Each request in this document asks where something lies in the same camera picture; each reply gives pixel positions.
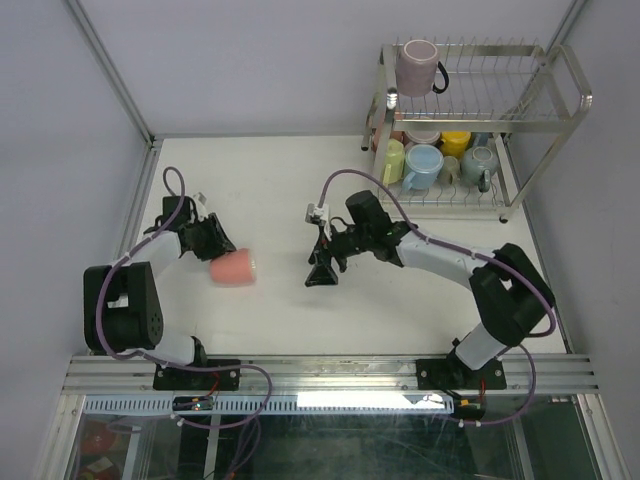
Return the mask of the yellow mug black handle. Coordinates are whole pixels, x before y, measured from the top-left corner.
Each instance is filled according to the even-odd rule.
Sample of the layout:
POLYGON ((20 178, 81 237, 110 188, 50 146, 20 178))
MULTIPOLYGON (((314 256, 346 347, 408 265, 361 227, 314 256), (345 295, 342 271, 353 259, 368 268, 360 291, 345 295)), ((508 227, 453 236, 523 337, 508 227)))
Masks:
POLYGON ((464 155, 471 139, 468 131, 444 131, 440 136, 440 151, 444 156, 460 158, 464 155))

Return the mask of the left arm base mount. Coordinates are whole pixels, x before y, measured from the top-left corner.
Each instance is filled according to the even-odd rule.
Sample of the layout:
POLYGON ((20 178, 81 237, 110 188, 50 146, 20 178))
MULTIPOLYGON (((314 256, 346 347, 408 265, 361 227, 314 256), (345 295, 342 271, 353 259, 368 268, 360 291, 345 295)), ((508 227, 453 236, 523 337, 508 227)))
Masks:
POLYGON ((192 367, 197 371, 184 367, 156 367, 153 378, 153 389, 156 391, 193 391, 193 392, 230 392, 237 391, 240 381, 240 364, 237 358, 204 357, 204 353, 196 355, 192 367))

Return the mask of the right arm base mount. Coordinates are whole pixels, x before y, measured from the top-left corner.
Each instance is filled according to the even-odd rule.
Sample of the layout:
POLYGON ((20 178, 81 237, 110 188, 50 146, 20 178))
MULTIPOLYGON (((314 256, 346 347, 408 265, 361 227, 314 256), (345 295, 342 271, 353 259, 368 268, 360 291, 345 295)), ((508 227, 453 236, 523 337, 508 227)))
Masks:
POLYGON ((495 358, 483 367, 472 370, 453 353, 415 361, 416 379, 420 390, 478 391, 507 388, 503 364, 495 358))

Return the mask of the pale yellow mug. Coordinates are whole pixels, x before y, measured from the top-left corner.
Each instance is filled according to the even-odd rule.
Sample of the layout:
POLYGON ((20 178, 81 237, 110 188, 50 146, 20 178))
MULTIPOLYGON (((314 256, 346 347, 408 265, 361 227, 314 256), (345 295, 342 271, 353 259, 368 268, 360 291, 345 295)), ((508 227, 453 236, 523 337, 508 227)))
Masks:
POLYGON ((405 163, 405 148, 402 142, 390 139, 384 158, 382 182, 385 186, 400 181, 403 178, 405 163))

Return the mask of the lilac ribbed mug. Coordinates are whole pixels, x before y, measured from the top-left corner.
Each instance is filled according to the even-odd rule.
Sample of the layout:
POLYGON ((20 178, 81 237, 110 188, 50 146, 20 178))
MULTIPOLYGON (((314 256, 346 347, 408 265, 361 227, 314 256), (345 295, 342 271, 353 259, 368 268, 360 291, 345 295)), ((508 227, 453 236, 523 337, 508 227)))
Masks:
POLYGON ((437 131, 406 131, 404 133, 404 144, 428 144, 436 145, 441 138, 437 131))

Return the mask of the small taupe mug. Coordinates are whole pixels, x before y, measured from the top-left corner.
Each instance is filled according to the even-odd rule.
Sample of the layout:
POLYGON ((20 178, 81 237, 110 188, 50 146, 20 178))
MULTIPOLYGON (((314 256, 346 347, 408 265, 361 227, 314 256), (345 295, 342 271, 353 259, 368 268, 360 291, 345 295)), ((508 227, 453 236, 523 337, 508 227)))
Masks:
POLYGON ((445 156, 438 180, 443 185, 454 185, 460 179, 460 161, 454 156, 445 156))

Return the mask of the dark green glazed mug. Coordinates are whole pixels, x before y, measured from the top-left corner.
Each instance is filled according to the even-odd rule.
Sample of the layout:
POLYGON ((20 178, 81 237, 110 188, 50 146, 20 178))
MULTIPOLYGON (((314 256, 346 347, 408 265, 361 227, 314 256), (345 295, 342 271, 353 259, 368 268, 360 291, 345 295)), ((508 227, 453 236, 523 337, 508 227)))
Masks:
POLYGON ((461 180, 468 186, 476 186, 481 193, 491 189, 491 178, 497 172, 497 154, 487 146, 472 147, 461 160, 461 180))

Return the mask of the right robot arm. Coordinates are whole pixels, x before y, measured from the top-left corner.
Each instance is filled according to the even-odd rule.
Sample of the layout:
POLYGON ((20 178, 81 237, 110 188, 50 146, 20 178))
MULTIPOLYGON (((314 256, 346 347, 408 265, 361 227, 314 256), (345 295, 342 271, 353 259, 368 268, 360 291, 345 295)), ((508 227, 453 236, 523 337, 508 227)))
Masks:
POLYGON ((318 238, 306 286, 337 284, 349 258, 370 253, 379 261, 427 271, 468 289, 480 322, 448 356, 447 374, 455 385, 474 384, 489 361, 532 336, 542 318, 554 316, 555 297, 519 246, 507 243, 479 251, 429 236, 408 220, 392 220, 369 190, 351 195, 345 205, 351 220, 342 230, 333 226, 327 206, 307 207, 305 220, 317 226, 318 238))

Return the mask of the mauve upside-down mug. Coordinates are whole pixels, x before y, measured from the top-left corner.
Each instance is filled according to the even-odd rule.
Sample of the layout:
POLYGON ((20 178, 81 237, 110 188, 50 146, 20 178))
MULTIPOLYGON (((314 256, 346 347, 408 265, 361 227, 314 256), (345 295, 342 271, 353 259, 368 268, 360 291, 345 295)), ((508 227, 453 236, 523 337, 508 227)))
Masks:
POLYGON ((395 74, 398 93, 411 98, 443 94, 450 83, 438 47, 424 39, 410 40, 399 47, 395 74))

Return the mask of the slate blue small mug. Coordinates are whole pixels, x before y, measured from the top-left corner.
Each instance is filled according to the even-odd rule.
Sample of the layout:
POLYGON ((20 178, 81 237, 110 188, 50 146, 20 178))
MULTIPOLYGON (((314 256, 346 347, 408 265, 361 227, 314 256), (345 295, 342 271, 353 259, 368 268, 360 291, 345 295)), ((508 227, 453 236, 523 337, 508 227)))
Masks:
POLYGON ((489 132, 474 132, 471 134, 469 149, 476 147, 491 148, 494 145, 493 135, 489 132))

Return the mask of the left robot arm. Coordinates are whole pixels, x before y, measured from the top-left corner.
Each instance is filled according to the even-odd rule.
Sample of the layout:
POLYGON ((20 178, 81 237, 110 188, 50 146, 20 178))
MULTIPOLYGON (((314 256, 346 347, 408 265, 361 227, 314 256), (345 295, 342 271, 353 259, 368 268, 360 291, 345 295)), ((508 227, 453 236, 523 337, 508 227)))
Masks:
POLYGON ((162 199, 162 214, 142 240, 112 264, 92 266, 83 274, 84 338, 98 355, 126 360, 136 356, 174 369, 188 388, 209 377, 202 342, 171 331, 164 322, 156 281, 173 262, 191 253, 202 262, 236 251, 214 213, 176 195, 162 199))

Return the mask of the light blue mug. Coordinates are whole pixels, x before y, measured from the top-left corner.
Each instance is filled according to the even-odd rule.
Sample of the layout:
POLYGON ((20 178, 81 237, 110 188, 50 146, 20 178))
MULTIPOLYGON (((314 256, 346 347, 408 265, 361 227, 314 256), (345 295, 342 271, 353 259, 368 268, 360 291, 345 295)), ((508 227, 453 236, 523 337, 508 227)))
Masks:
POLYGON ((415 144, 405 155, 402 191, 428 190, 444 165, 440 150, 428 144, 415 144))

